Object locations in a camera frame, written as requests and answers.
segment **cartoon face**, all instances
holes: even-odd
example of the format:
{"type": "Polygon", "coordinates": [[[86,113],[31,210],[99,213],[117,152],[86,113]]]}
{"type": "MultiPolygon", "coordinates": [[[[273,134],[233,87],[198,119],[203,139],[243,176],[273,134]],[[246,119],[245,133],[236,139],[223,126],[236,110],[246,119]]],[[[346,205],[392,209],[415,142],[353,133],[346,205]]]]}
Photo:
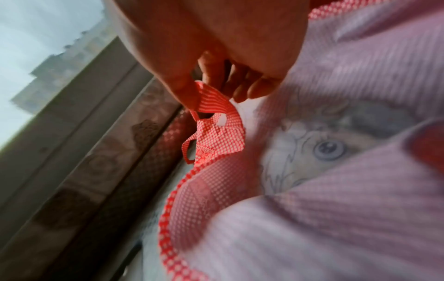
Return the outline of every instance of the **cartoon face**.
{"type": "Polygon", "coordinates": [[[274,194],[300,185],[414,124],[406,111],[375,102],[293,99],[263,158],[262,188],[274,194]]]}

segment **human hand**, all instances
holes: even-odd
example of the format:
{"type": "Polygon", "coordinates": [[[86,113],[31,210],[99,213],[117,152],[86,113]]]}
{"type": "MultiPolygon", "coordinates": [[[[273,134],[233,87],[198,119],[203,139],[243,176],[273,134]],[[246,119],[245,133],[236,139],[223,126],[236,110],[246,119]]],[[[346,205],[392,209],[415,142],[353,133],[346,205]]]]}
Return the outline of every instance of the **human hand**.
{"type": "Polygon", "coordinates": [[[190,75],[236,102],[271,94],[295,63],[308,0],[104,0],[136,59],[187,108],[199,94],[190,75]],[[232,68],[224,83],[224,61],[232,68]]]}

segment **fabric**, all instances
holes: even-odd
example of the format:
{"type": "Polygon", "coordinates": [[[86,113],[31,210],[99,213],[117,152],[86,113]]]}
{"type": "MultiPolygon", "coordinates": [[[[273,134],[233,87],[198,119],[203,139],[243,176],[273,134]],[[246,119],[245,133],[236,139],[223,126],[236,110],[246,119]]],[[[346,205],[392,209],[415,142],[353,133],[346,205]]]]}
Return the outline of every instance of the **fabric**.
{"type": "Polygon", "coordinates": [[[374,4],[312,19],[280,89],[234,104],[242,151],[161,216],[172,279],[444,279],[444,2],[374,4]]]}

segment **cartoon eye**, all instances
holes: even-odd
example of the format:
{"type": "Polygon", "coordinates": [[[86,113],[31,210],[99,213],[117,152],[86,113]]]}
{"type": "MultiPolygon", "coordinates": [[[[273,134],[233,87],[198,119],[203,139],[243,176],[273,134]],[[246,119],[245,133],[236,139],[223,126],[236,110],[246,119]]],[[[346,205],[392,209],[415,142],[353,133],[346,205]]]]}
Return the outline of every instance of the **cartoon eye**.
{"type": "Polygon", "coordinates": [[[337,140],[327,140],[318,143],[314,147],[313,153],[319,160],[331,161],[343,156],[346,150],[345,143],[337,140]]]}

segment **cloudy sky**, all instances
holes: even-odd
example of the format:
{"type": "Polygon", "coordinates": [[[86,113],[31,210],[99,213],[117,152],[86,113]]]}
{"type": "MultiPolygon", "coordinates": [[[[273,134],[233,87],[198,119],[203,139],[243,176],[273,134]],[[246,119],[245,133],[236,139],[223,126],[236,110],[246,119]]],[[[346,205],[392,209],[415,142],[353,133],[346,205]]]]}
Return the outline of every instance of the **cloudy sky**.
{"type": "Polygon", "coordinates": [[[32,116],[9,100],[29,73],[101,20],[100,0],[0,0],[0,148],[32,116]]]}

